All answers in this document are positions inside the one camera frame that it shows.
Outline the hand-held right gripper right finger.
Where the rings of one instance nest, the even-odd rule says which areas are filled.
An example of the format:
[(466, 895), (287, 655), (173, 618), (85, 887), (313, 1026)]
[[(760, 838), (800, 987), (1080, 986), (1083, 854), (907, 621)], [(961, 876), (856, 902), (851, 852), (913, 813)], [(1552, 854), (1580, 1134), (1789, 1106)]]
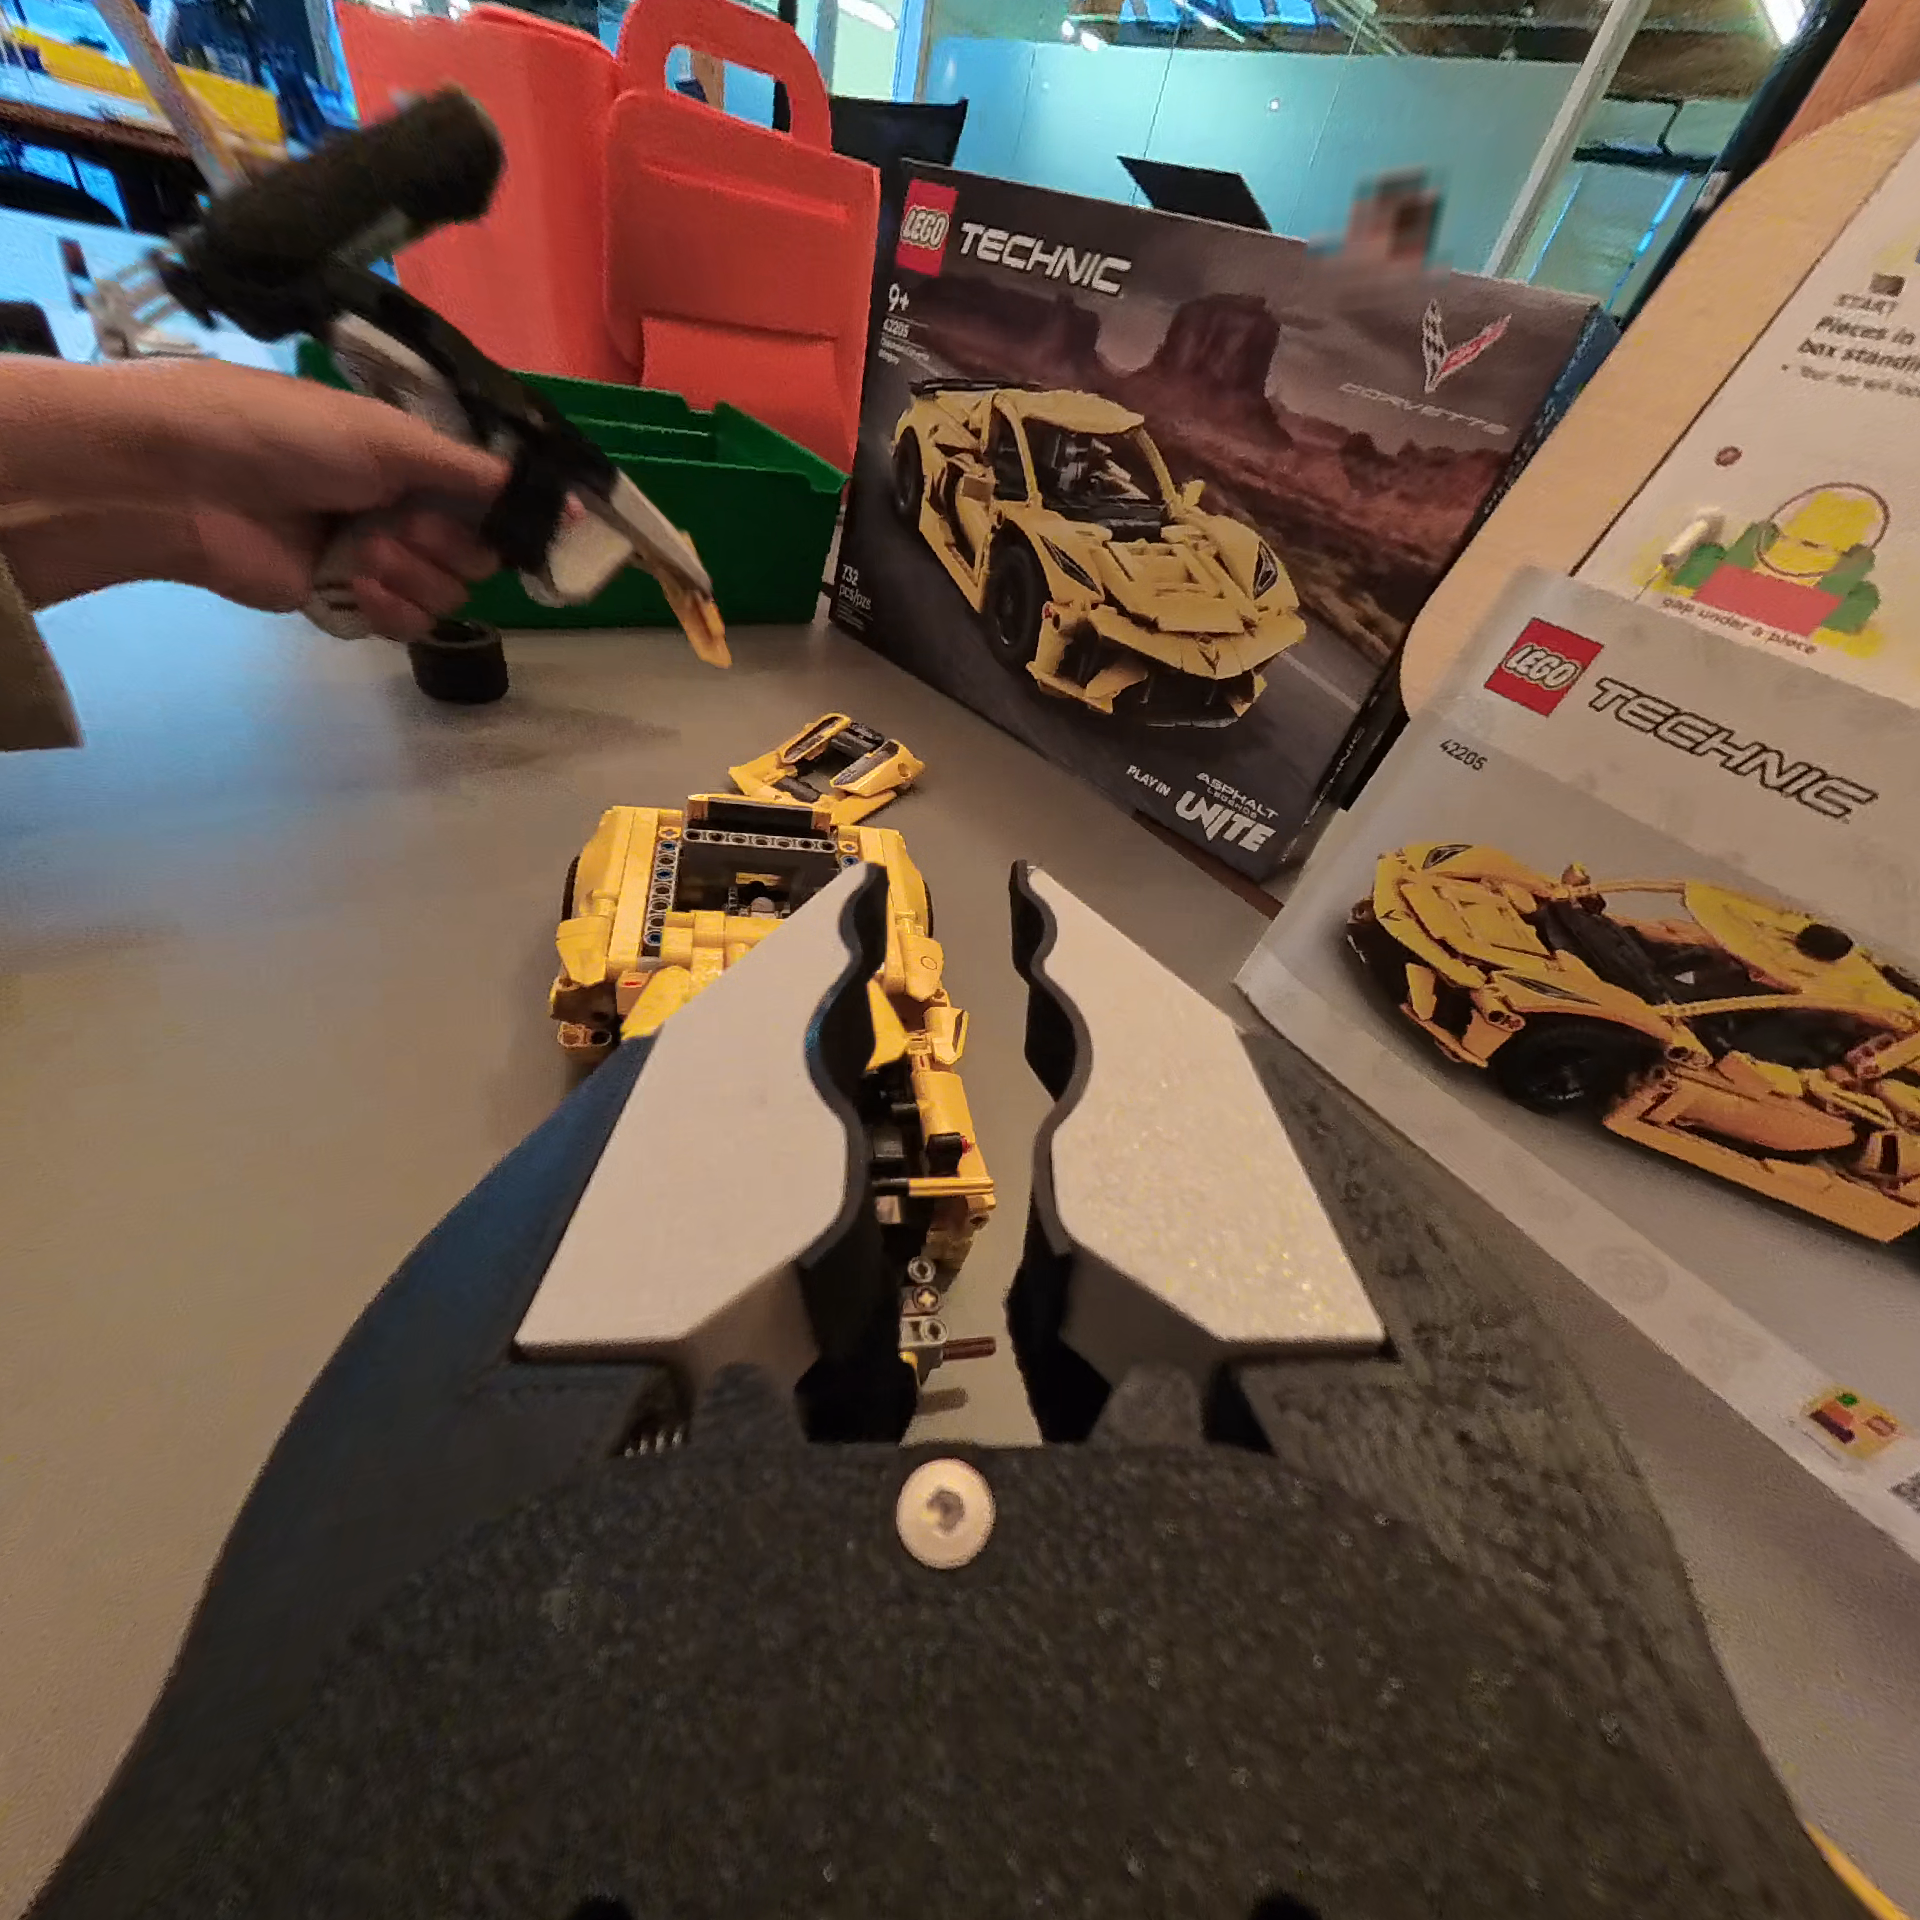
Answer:
[(1234, 1020), (1035, 862), (1011, 871), (1047, 1094), (1009, 1329), (1024, 1378), (1386, 1353), (1386, 1321)]

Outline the black toy tyre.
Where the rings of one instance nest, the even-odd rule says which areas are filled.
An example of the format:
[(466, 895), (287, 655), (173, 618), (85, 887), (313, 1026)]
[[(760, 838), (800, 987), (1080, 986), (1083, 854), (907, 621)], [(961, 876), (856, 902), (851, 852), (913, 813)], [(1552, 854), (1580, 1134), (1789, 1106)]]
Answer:
[(417, 689), (449, 707), (488, 707), (511, 694), (512, 671), (501, 630), (488, 621), (447, 618), (403, 645)]

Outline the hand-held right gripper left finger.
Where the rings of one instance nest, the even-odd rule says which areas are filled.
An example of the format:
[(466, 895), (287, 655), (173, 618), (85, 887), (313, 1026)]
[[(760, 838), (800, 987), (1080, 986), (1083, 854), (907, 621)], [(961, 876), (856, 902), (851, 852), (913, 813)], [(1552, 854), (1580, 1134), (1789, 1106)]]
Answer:
[(649, 1046), (514, 1337), (525, 1361), (815, 1364), (859, 1294), (812, 1303), (867, 1217), (856, 1091), (885, 876), (841, 871)]

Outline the red carry bag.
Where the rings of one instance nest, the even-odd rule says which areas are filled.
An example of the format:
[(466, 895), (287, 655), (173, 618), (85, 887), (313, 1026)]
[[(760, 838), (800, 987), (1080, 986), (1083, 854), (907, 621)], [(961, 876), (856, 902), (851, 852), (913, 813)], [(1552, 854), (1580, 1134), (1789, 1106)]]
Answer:
[(727, 403), (851, 471), (881, 175), (832, 149), (791, 27), (642, 2), (610, 50), (514, 7), (336, 19), (364, 118), (458, 86), (503, 145), (488, 218), (400, 255), (409, 294), (508, 367)]

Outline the wooden sign with paper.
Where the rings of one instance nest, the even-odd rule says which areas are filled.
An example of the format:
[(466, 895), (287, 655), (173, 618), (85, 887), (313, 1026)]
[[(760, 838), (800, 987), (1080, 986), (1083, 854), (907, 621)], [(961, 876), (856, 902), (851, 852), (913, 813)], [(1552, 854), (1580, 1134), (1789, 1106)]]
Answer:
[(1400, 698), (1418, 714), (1522, 569), (1571, 577), (1917, 134), (1917, 86), (1788, 142), (1725, 190), (1621, 346), (1416, 618)]

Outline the person's left forearm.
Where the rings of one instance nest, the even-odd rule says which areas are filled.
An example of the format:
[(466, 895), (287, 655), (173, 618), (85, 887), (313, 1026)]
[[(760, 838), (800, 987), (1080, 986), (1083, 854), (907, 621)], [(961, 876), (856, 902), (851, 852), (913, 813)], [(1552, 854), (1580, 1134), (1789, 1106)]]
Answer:
[(2, 561), (2, 751), (72, 751), (81, 719), (58, 660)]

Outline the yellow toy car model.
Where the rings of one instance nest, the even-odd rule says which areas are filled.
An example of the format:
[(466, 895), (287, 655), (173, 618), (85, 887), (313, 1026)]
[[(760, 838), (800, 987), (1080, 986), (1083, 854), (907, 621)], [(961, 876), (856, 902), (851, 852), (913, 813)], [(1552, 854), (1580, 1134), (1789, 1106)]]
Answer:
[(735, 766), (729, 794), (609, 806), (567, 869), (548, 991), (560, 1046), (597, 1066), (625, 1041), (649, 1041), (836, 874), (885, 874), (889, 918), (858, 1109), (901, 1357), (917, 1388), (1000, 1347), (994, 1334), (952, 1332), (947, 1319), (949, 1289), (997, 1209), (961, 1075), (970, 1014), (944, 986), (921, 869), (899, 827), (873, 826), (923, 770), (899, 738), (828, 710)]

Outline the person's left hand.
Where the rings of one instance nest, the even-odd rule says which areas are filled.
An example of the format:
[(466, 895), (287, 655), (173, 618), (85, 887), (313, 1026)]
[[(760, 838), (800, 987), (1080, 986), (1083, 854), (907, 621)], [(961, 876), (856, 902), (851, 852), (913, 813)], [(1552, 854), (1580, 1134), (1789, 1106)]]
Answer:
[(409, 639), (496, 573), (489, 453), (392, 404), (219, 361), (5, 355), (2, 553), (27, 610), (173, 582), (298, 613), (349, 532), (348, 582)]

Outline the toy car instruction booklet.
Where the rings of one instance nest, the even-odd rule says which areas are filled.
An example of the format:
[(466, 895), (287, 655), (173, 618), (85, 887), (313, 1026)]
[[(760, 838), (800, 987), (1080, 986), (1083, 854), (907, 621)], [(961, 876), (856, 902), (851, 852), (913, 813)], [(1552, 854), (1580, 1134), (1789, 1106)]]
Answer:
[(1240, 969), (1909, 1558), (1916, 708), (1537, 569)]

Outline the green plastic bin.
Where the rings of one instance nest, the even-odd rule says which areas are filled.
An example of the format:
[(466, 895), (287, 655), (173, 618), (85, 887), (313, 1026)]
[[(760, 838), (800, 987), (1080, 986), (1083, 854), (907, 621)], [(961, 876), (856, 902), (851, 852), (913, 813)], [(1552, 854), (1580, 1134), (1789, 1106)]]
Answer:
[[(735, 627), (807, 625), (817, 610), (847, 476), (736, 407), (679, 393), (519, 373), (586, 431), (698, 547)], [(511, 633), (673, 628), (659, 582), (625, 567), (589, 604), (544, 607), (512, 572), (463, 607)]]

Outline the toy car cardboard box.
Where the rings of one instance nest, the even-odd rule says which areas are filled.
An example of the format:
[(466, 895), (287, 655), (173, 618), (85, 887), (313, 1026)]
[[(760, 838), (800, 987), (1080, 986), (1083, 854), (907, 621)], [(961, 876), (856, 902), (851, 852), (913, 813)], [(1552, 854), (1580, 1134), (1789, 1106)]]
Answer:
[(1248, 881), (1619, 330), (1596, 302), (905, 164), (832, 625)]

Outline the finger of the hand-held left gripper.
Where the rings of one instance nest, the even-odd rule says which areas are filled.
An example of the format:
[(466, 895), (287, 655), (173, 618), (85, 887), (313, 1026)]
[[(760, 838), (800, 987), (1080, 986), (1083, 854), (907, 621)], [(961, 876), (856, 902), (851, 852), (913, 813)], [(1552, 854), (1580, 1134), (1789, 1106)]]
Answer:
[(532, 601), (539, 605), (589, 604), (631, 561), (633, 541), (621, 524), (571, 516), (555, 531), (532, 567)]
[(714, 601), (714, 581), (693, 540), (621, 468), (613, 468), (609, 484), (592, 492), (592, 511), (625, 538), (631, 561), (663, 590)]

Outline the grey desk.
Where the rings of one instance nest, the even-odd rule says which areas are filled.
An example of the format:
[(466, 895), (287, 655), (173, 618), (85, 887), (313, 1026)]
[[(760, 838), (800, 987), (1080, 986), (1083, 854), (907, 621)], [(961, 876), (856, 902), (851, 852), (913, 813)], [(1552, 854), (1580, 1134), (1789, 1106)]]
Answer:
[(659, 630), (514, 639), (480, 708), (181, 587), (41, 627), (88, 740), (5, 757), (5, 1915), (128, 1754), (323, 1363), (560, 1101), (552, 933), (601, 806), (719, 788), (825, 708), (929, 758), (896, 815), (975, 1026), (981, 1332), (1047, 1110), (1011, 866), (1236, 1017), (1272, 906), (828, 627), (736, 630), (724, 671)]

